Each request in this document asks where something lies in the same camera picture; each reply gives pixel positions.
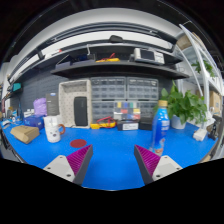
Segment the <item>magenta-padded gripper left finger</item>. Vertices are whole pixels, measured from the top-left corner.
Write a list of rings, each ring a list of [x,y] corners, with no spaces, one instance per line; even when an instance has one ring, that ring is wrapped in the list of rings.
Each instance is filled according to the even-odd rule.
[[[81,185],[84,181],[92,156],[93,146],[88,145],[68,156],[57,156],[44,170],[67,181]]]

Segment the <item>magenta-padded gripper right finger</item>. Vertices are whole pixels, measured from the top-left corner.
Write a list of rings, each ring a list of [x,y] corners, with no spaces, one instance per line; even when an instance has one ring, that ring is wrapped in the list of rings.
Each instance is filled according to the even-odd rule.
[[[158,156],[139,145],[134,146],[134,156],[145,185],[182,169],[168,155]]]

